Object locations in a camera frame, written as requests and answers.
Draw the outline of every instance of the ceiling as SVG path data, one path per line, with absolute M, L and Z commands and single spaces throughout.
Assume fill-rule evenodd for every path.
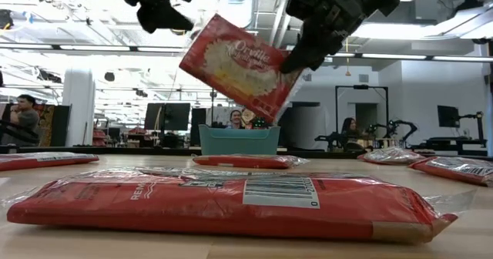
M 214 13 L 258 35 L 265 42 L 286 48 L 296 42 L 301 21 L 286 16 L 286 0 L 171 0 L 176 9 L 191 18 L 200 29 Z M 0 0 L 0 9 L 12 10 L 13 29 L 0 31 L 0 42 L 48 43 L 56 45 L 137 45 L 186 48 L 188 35 L 174 35 L 169 30 L 144 32 L 136 17 L 138 8 L 123 0 Z M 395 39 L 369 39 L 351 36 L 346 42 L 350 52 L 390 54 L 464 55 L 474 48 L 467 39 L 427 40 L 412 44 L 400 35 Z M 14 52 L 0 49 L 0 66 L 6 84 L 23 86 L 52 85 L 52 89 L 29 89 L 49 103 L 60 102 L 61 86 L 38 79 L 42 69 L 64 77 L 72 62 L 93 66 L 96 75 L 96 112 L 124 123 L 138 123 L 145 117 L 148 102 L 182 100 L 196 106 L 210 106 L 210 88 L 178 69 L 180 53 L 168 56 L 83 55 L 64 52 Z M 346 59 L 331 64 L 345 65 Z M 354 60 L 351 65 L 378 66 L 381 61 Z M 114 72 L 116 81 L 107 82 L 104 73 Z M 148 97 L 139 97 L 133 88 L 147 89 Z M 2 101 L 27 89 L 3 89 Z M 228 105 L 219 95 L 217 101 Z

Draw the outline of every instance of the red box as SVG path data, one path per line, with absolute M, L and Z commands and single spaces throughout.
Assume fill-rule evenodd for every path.
M 280 73 L 285 56 L 287 52 L 215 15 L 179 67 L 272 122 L 301 74 Z

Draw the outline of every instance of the teal bin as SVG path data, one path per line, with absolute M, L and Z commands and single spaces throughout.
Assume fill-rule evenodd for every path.
M 199 125 L 202 155 L 276 155 L 280 127 L 217 129 Z

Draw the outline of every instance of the plastic wrap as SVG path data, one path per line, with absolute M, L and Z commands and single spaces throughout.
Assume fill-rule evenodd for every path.
M 381 150 L 374 150 L 358 157 L 368 163 L 409 165 L 410 163 L 423 160 L 424 157 L 409 150 L 399 147 L 388 147 Z
M 436 204 L 464 205 L 458 195 Z M 423 243 L 454 222 L 413 190 L 348 173 L 119 168 L 2 201 L 17 224 Z
M 430 157 L 409 166 L 448 179 L 493 187 L 493 163 L 460 157 Z
M 275 123 L 288 96 L 300 88 L 300 71 L 279 72 L 287 56 L 219 15 L 197 36 L 179 67 Z
M 0 171 L 57 167 L 99 160 L 96 155 L 70 152 L 0 154 Z
M 212 155 L 212 156 L 195 156 L 195 163 L 204 166 L 218 167 L 246 167 L 246 168 L 264 168 L 264 169 L 288 169 L 298 167 L 309 160 L 296 156 L 278 156 L 278 155 Z

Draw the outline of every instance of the robotic claw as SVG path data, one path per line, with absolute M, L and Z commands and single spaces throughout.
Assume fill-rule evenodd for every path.
M 175 10 L 169 0 L 125 0 L 141 7 L 137 17 L 144 30 L 181 29 L 190 31 L 193 23 Z M 291 54 L 280 67 L 282 73 L 297 69 L 318 69 L 325 56 L 342 48 L 342 42 L 379 10 L 388 16 L 399 0 L 288 0 L 286 13 L 303 21 L 301 35 Z

